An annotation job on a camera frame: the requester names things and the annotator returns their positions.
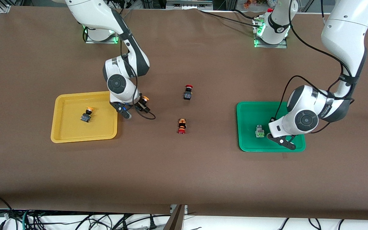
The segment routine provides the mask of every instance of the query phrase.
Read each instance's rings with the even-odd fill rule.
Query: gray circular joint cap
[[[114,74],[108,79],[108,88],[111,92],[121,94],[126,88],[126,79],[120,74]]]
[[[295,124],[301,131],[309,131],[317,126],[319,119],[317,115],[310,110],[298,112],[295,116]]]

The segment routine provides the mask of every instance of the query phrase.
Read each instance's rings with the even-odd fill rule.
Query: teal cable
[[[25,230],[25,218],[29,210],[26,210],[24,216],[22,217],[22,230]]]

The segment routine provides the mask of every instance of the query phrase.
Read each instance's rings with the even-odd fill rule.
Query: green tray
[[[262,125],[265,136],[269,131],[269,120],[275,115],[279,102],[240,102],[236,107],[238,121],[239,147],[245,152],[301,152],[305,150],[306,143],[304,135],[297,135],[292,143],[296,145],[296,150],[269,140],[267,137],[257,138],[255,131],[257,125]],[[278,112],[278,118],[287,113],[286,102],[282,102]]]

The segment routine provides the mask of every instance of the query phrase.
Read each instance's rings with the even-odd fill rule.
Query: plastic tray
[[[245,152],[301,152],[305,150],[306,143],[304,135],[298,135],[292,143],[296,145],[296,150],[286,147],[269,140],[267,137],[257,138],[255,131],[257,125],[262,125],[265,136],[270,132],[268,123],[275,115],[279,102],[240,102],[238,103],[238,139],[239,147]],[[287,113],[286,102],[282,102],[278,118]]]
[[[109,104],[109,91],[58,96],[51,140],[55,143],[105,140],[117,134],[117,111]],[[80,118],[86,107],[94,109],[89,123]]]

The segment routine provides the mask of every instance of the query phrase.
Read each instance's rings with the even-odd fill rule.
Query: brown tabletop
[[[66,8],[0,15],[0,196],[13,208],[165,213],[185,203],[208,215],[368,219],[368,58],[347,117],[307,134],[304,152],[247,153],[238,102],[279,101],[295,74],[326,89],[339,64],[292,33],[287,49],[254,48],[250,27],[198,10],[134,10],[125,20],[150,60],[139,89],[157,119],[133,113],[112,140],[54,144],[56,97],[106,91],[102,66],[119,46],[85,44]],[[320,16],[298,14],[294,25],[324,49]]]

